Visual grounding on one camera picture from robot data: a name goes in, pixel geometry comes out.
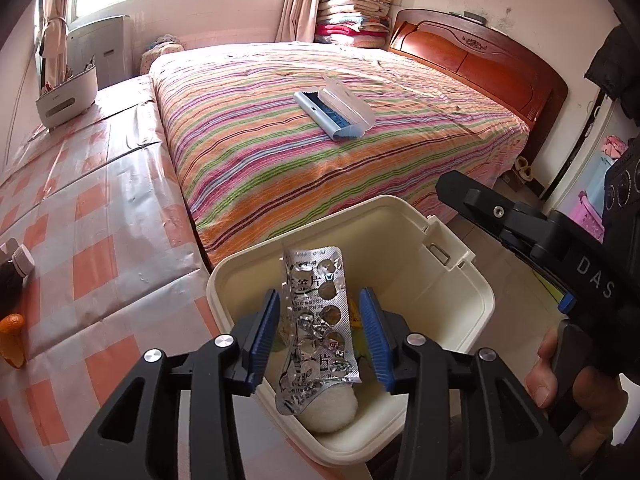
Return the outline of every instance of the pink basket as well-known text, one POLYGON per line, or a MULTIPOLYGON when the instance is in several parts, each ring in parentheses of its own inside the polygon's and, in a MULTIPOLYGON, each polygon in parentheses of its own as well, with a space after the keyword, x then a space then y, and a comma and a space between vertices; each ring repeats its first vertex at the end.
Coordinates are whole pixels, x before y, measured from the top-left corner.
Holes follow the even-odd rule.
POLYGON ((578 193, 578 203, 574 206, 569 218, 602 243, 604 226, 598 212, 593 208, 584 191, 578 193))

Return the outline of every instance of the silver foil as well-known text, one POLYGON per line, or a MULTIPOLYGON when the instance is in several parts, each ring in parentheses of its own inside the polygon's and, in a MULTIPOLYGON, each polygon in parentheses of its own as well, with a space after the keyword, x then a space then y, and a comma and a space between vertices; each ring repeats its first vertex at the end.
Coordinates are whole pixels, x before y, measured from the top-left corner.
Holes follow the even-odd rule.
POLYGON ((276 387, 276 407, 297 415, 334 384, 359 383, 351 342, 342 253, 337 247, 284 254, 280 334, 287 358, 276 387))

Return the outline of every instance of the silver bolt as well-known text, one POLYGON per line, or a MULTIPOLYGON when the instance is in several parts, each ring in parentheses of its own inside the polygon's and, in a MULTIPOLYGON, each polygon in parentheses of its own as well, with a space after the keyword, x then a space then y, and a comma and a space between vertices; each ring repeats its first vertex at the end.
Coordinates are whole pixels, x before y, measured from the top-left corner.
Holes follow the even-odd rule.
POLYGON ((413 332, 406 337, 406 341, 411 346, 422 346, 427 342, 427 338, 422 334, 418 334, 417 332, 413 332))
POLYGON ((498 357, 498 354, 490 348, 481 348, 478 352, 478 355, 482 359, 482 361, 495 361, 495 358, 498 357))
POLYGON ((234 337, 231 334, 222 334, 216 338, 215 343, 220 348, 231 346, 234 343, 234 337))
POLYGON ((157 348, 152 348, 151 350, 147 350, 145 352, 145 361, 147 363, 155 363, 159 358, 162 357, 162 351, 157 348))

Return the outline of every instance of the plastic tablecloth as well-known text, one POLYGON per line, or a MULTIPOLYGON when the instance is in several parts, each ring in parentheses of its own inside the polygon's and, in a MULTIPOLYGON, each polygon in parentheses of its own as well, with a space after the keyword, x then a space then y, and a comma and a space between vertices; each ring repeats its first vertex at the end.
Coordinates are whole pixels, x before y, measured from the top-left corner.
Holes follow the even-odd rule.
MULTIPOLYGON (((36 261, 19 306, 28 361, 0 360, 0 418, 49 480, 147 349, 193 351, 220 332, 148 77, 38 129, 0 182, 0 243, 14 237, 36 261)), ((249 480, 345 478, 303 456, 254 399, 234 402, 249 480)), ((181 423, 181 478, 187 432, 181 423)))

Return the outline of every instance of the curtain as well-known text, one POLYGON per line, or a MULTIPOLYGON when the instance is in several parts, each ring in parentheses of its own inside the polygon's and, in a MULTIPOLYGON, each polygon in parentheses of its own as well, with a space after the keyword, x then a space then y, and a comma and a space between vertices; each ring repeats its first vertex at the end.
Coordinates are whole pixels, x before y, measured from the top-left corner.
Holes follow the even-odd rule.
POLYGON ((44 80, 52 86, 64 81, 66 70, 66 0, 42 0, 44 13, 44 80))
POLYGON ((312 43, 320 0, 284 0, 276 41, 312 43))

